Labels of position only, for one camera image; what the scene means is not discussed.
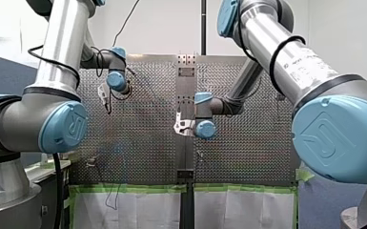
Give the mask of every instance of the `perforated metal panel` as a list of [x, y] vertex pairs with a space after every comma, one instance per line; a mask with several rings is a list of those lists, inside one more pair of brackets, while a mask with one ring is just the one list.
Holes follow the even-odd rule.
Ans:
[[[79, 94], [90, 120], [75, 154], [79, 159], [71, 169], [72, 183], [175, 183], [174, 60], [174, 56], [130, 58], [129, 67], [136, 73], [127, 76], [133, 93], [125, 101], [113, 98], [111, 115], [97, 95], [107, 72], [101, 78], [95, 70], [81, 72]], [[94, 156], [97, 168], [87, 167]]]
[[[242, 57], [198, 56], [197, 91], [226, 93], [245, 61]], [[128, 182], [176, 183], [177, 59], [175, 56], [135, 56], [128, 74], [133, 95], [126, 101], [112, 100], [107, 115], [97, 87], [104, 72], [82, 71], [79, 93], [87, 107], [90, 124], [86, 139], [77, 150], [71, 168], [72, 183]], [[291, 104], [277, 101], [270, 78], [265, 75], [258, 93], [246, 103], [244, 114], [214, 118], [218, 136], [213, 141], [194, 142], [195, 181], [291, 185], [299, 160], [292, 152]], [[97, 158], [95, 167], [87, 161]]]
[[[223, 96], [234, 83], [244, 58], [198, 57], [197, 90]], [[195, 141], [196, 182], [291, 185], [299, 160], [292, 150], [288, 100], [278, 101], [270, 76], [263, 73], [245, 112], [215, 116], [214, 140]]]

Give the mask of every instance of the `green tape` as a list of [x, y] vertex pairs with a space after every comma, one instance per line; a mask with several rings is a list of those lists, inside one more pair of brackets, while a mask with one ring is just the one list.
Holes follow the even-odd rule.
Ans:
[[293, 194], [296, 187], [274, 187], [252, 184], [196, 184], [196, 192], [227, 192], [241, 191], [252, 193]]
[[131, 185], [131, 184], [94, 184], [94, 185], [73, 185], [70, 192], [81, 193], [135, 193], [135, 194], [167, 194], [184, 193], [185, 185]]
[[50, 162], [50, 163], [45, 163], [40, 165], [40, 169], [54, 169], [54, 163]]
[[306, 169], [296, 169], [296, 180], [302, 180], [304, 182], [307, 182], [314, 176], [315, 175], [313, 173], [309, 172]]

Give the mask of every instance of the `robotic arm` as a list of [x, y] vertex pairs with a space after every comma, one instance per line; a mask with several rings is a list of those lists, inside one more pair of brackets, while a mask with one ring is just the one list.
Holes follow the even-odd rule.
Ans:
[[213, 115], [238, 115], [261, 70], [294, 105], [293, 142], [314, 171], [339, 182], [367, 184], [367, 81], [326, 64], [302, 37], [292, 35], [293, 14], [281, 0], [224, 0], [218, 33], [252, 52], [224, 98], [195, 96], [194, 133], [210, 138]]
[[[125, 51], [92, 50], [88, 19], [103, 0], [28, 2], [49, 28], [42, 55], [35, 55], [41, 59], [35, 82], [22, 96], [0, 94], [0, 228], [40, 228], [40, 188], [29, 183], [20, 152], [66, 153], [82, 141], [88, 118], [76, 92], [80, 66], [109, 69], [107, 87], [130, 89]], [[26, 217], [18, 219], [19, 212]]]

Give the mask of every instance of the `gray panel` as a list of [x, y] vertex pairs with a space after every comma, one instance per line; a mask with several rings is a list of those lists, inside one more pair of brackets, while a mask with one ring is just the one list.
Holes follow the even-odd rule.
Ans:
[[[126, 101], [113, 98], [111, 115], [97, 95], [107, 73], [97, 78], [95, 70], [81, 72], [78, 93], [90, 121], [86, 139], [77, 151], [79, 160], [71, 169], [72, 183], [176, 183], [175, 56], [131, 58], [129, 67], [136, 73], [127, 75], [133, 94]], [[99, 171], [86, 166], [95, 155], [99, 155]]]
[[[244, 61], [242, 57], [198, 56], [197, 91], [223, 95]], [[182, 77], [176, 80], [176, 56], [133, 56], [129, 66], [136, 72], [136, 76], [128, 75], [133, 95], [126, 101], [113, 101], [111, 115], [106, 115], [96, 95], [106, 73], [98, 79], [95, 71], [82, 71], [79, 94], [88, 109], [90, 126], [77, 151], [79, 160], [72, 166], [71, 183], [176, 183], [176, 157], [182, 147], [176, 144], [178, 136], [173, 132], [176, 100], [182, 95], [176, 88], [191, 83], [181, 82]], [[266, 74], [243, 115], [215, 118], [217, 138], [195, 141], [196, 152], [203, 156], [195, 160], [197, 182], [291, 185], [295, 181], [299, 160], [291, 150], [292, 106], [275, 97]], [[99, 171], [86, 166], [97, 155]]]
[[[223, 96], [244, 62], [238, 57], [198, 57], [197, 91]], [[260, 89], [242, 115], [214, 117], [217, 137], [195, 142], [202, 156], [196, 159], [196, 182], [292, 185], [299, 165], [292, 150], [292, 105], [276, 97], [270, 76], [263, 73]]]

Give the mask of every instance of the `wire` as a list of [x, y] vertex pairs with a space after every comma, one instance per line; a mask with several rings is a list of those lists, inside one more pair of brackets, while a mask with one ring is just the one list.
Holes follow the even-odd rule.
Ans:
[[45, 58], [45, 57], [43, 57], [43, 56], [40, 56], [40, 55], [38, 55], [38, 54], [34, 53], [34, 51], [37, 51], [37, 50], [43, 49], [43, 47], [44, 47], [44, 45], [41, 45], [41, 46], [37, 46], [37, 47], [31, 48], [31, 49], [29, 49], [29, 50], [28, 50], [28, 53], [29, 53], [30, 55], [34, 56], [34, 57], [35, 57], [35, 58], [37, 58], [37, 59], [44, 60], [44, 61], [46, 61], [47, 63], [53, 64], [53, 65], [58, 65], [58, 66], [64, 67], [64, 68], [66, 68], [66, 69], [70, 70], [71, 72], [73, 72], [73, 75], [74, 75], [74, 76], [75, 76], [75, 78], [76, 78], [76, 88], [78, 88], [78, 87], [79, 87], [79, 83], [80, 83], [80, 81], [81, 81], [81, 77], [80, 77], [80, 75], [79, 75], [79, 72], [78, 72], [76, 69], [74, 69], [73, 67], [69, 66], [69, 65], [63, 64], [63, 63], [58, 62], [58, 61], [56, 61], [56, 60], [51, 60], [51, 59]]
[[237, 17], [237, 29], [238, 29], [238, 35], [239, 35], [240, 48], [242, 48], [242, 50], [243, 50], [243, 52], [245, 52], [246, 56], [248, 56], [254, 62], [258, 63], [258, 61], [248, 53], [248, 51], [245, 48], [245, 43], [243, 42], [242, 21], [240, 19], [240, 5], [241, 4], [242, 4], [242, 1], [238, 0], [236, 17]]
[[62, 214], [62, 205], [63, 205], [63, 178], [61, 172], [61, 162], [59, 160], [58, 154], [52, 155], [54, 159], [54, 166], [55, 166], [55, 174], [56, 174], [56, 183], [57, 183], [57, 202], [56, 202], [56, 210], [55, 210], [55, 222], [54, 222], [54, 229], [60, 229], [61, 225], [61, 214]]
[[133, 8], [132, 10], [130, 11], [129, 15], [127, 16], [126, 20], [124, 21], [124, 24], [123, 26], [121, 27], [121, 30], [118, 32], [118, 34], [114, 37], [114, 41], [112, 42], [112, 46], [114, 47], [115, 46], [115, 42], [117, 41], [117, 37], [121, 34], [121, 32], [124, 30], [124, 28], [126, 27], [127, 25], [127, 22], [129, 21], [130, 17], [132, 16], [133, 14], [133, 11], [135, 10], [135, 7], [136, 5], [138, 5], [140, 0], [136, 0], [135, 4], [133, 5]]

